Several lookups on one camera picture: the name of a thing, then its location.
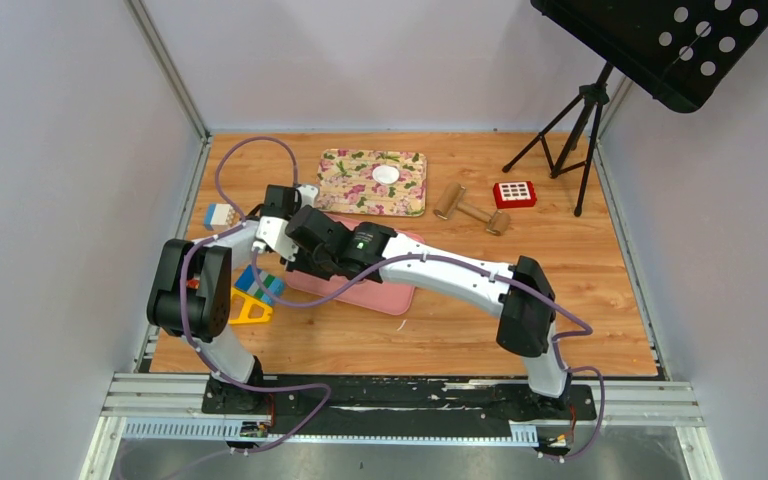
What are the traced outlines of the floral cutting mat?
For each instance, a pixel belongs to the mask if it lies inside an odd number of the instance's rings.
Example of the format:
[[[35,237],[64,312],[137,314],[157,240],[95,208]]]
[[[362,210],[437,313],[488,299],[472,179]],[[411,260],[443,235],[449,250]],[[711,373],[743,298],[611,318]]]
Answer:
[[[372,178],[378,165],[399,169],[400,179],[382,185]],[[418,217],[426,210],[427,158],[419,152],[327,149],[317,170],[315,206],[341,214]]]

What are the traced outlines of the wooden double-ended roller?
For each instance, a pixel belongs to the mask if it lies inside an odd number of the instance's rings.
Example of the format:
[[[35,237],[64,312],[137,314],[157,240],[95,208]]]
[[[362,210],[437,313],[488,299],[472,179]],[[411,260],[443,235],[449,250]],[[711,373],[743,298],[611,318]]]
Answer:
[[[469,217],[480,221],[486,232],[502,236],[509,228],[510,215],[496,210],[488,213],[464,200],[466,188],[461,184],[450,183],[444,190],[441,197],[435,203],[433,213],[440,219],[448,220],[455,212],[462,212]]]

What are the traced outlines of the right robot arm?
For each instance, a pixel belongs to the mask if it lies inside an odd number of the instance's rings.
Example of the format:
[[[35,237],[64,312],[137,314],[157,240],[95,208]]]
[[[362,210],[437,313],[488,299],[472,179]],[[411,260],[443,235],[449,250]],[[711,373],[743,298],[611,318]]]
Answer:
[[[569,375],[551,344],[556,332],[555,292],[536,260],[522,256],[509,264],[471,259],[384,225],[362,222],[348,227],[311,206],[287,222],[281,237],[291,244],[290,270],[325,280],[360,278],[409,285],[464,301],[496,317],[496,342],[523,361],[535,411],[552,418],[569,407]]]

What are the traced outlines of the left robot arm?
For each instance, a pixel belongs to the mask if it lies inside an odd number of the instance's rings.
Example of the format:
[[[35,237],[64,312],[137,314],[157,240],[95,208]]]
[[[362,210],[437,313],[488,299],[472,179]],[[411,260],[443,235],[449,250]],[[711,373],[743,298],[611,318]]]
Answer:
[[[266,394],[258,358],[229,325],[233,270],[250,261],[259,221],[245,218],[231,229],[196,242],[171,239],[161,250],[148,297],[148,322],[183,339],[208,366],[217,396],[243,413],[258,411]]]

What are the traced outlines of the flat white dough wrapper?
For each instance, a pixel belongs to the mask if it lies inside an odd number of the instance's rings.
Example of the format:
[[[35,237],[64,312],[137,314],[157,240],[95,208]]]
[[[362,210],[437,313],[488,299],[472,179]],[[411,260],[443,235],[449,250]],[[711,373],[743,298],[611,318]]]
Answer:
[[[399,169],[390,165],[378,165],[372,170],[372,178],[382,185],[395,184],[400,176]]]

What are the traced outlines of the blue green toy brick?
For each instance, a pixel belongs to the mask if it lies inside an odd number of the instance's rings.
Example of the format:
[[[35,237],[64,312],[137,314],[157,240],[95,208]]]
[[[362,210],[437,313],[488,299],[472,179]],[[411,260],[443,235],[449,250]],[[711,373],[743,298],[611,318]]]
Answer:
[[[260,269],[255,271],[251,266],[243,270],[233,286],[269,306],[275,304],[275,299],[280,298],[286,288],[281,278]]]

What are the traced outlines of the yellow triangular toy block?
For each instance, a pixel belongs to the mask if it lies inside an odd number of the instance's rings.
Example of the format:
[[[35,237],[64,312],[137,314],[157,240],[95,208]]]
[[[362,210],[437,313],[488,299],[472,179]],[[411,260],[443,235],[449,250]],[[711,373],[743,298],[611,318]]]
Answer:
[[[261,300],[233,287],[231,289],[231,310],[228,323],[231,325],[249,325],[269,323],[273,308]]]

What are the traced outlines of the small blue white card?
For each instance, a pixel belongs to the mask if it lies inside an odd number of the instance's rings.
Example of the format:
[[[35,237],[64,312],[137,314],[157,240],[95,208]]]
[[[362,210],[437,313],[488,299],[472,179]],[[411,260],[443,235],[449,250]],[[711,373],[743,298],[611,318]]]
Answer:
[[[208,231],[222,232],[233,227],[237,220],[237,212],[230,204],[211,203],[205,210],[203,226]]]

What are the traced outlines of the red grid box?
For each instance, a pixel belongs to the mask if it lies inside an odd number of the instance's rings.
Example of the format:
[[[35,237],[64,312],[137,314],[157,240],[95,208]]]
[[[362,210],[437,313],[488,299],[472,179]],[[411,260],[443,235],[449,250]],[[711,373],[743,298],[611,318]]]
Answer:
[[[492,192],[497,209],[531,208],[537,203],[531,181],[498,182]]]

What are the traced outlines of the black music stand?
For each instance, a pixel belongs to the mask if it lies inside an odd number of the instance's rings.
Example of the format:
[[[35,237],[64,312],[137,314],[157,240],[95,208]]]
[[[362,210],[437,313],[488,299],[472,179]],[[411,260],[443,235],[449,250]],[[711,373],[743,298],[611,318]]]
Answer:
[[[614,71],[680,114],[698,111],[717,86],[768,28],[768,0],[761,1],[534,1],[532,7],[590,48],[605,62],[597,79],[576,96],[516,156],[509,172],[575,107],[582,110],[559,156],[545,155],[550,178],[592,168],[607,83]],[[592,134],[583,161],[567,158],[584,131]]]

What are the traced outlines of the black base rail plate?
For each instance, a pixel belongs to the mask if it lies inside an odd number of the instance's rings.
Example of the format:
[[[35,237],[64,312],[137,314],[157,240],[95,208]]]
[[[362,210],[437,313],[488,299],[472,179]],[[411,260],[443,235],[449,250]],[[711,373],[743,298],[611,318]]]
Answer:
[[[276,434],[300,426],[304,435],[385,437],[501,438],[512,423],[597,417],[590,387],[551,399],[520,378],[279,375],[262,384],[266,392],[257,393],[209,379],[201,410],[264,416]]]

